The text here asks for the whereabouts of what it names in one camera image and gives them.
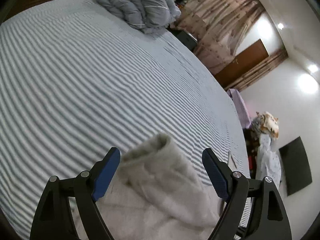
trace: pile of clothes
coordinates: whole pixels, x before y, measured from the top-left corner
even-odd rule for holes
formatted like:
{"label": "pile of clothes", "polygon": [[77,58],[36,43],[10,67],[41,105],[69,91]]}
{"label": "pile of clothes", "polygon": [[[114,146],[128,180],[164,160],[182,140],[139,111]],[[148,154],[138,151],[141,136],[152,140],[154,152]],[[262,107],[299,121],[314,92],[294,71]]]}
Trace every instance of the pile of clothes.
{"label": "pile of clothes", "polygon": [[154,33],[166,28],[180,15],[174,0],[97,0],[111,14],[132,28]]}
{"label": "pile of clothes", "polygon": [[273,179],[277,188],[281,179],[281,164],[278,153],[272,147],[272,144],[279,137],[278,118],[275,118],[269,112],[260,114],[251,123],[251,129],[259,137],[260,146],[257,154],[257,172],[256,179],[262,180],[269,176]]}
{"label": "pile of clothes", "polygon": [[278,118],[273,117],[269,112],[264,112],[263,114],[257,112],[257,116],[251,123],[251,128],[258,137],[261,133],[270,135],[272,139],[278,139],[279,137]]}

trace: wooden door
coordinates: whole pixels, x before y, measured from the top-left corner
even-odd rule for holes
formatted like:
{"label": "wooden door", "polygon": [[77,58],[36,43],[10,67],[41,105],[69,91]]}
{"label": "wooden door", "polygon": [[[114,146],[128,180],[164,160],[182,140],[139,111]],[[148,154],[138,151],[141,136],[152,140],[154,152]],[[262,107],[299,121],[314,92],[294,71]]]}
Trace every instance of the wooden door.
{"label": "wooden door", "polygon": [[235,59],[216,74],[214,78],[225,88],[268,56],[268,52],[262,41],[258,40],[236,56]]}

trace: white sheet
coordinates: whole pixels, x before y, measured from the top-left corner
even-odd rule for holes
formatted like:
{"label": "white sheet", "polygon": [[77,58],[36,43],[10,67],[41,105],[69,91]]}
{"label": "white sheet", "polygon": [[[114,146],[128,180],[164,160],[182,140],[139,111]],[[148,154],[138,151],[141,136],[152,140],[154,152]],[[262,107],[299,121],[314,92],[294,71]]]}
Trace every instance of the white sheet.
{"label": "white sheet", "polygon": [[7,20],[0,37],[0,206],[23,239],[50,176],[160,132],[204,184],[207,147],[249,177],[231,99],[171,33],[145,35],[95,0],[55,0]]}

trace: metal screw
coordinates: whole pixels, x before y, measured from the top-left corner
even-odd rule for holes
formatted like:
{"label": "metal screw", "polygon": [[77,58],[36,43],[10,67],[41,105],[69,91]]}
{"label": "metal screw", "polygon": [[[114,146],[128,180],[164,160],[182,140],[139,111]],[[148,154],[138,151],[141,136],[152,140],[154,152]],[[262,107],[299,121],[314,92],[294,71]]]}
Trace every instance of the metal screw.
{"label": "metal screw", "polygon": [[49,180],[51,182],[55,182],[57,180],[57,176],[51,176]]}
{"label": "metal screw", "polygon": [[265,177],[264,179],[265,179],[265,181],[268,182],[268,183],[271,183],[271,182],[272,182],[272,179],[271,179],[270,177]]}
{"label": "metal screw", "polygon": [[81,172],[81,177],[86,178],[89,176],[89,171],[83,171]]}
{"label": "metal screw", "polygon": [[235,171],[233,173],[233,176],[236,177],[236,178],[240,178],[242,176],[242,174],[239,171]]}

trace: ceiling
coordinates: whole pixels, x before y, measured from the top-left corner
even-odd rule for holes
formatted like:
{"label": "ceiling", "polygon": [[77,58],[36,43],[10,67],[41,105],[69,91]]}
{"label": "ceiling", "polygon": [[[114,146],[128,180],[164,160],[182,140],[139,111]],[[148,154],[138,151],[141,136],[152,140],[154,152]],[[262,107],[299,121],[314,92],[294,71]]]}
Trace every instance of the ceiling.
{"label": "ceiling", "polygon": [[[291,59],[306,70],[316,64],[320,69],[320,21],[306,0],[260,0],[277,26]],[[320,83],[320,71],[313,74]]]}

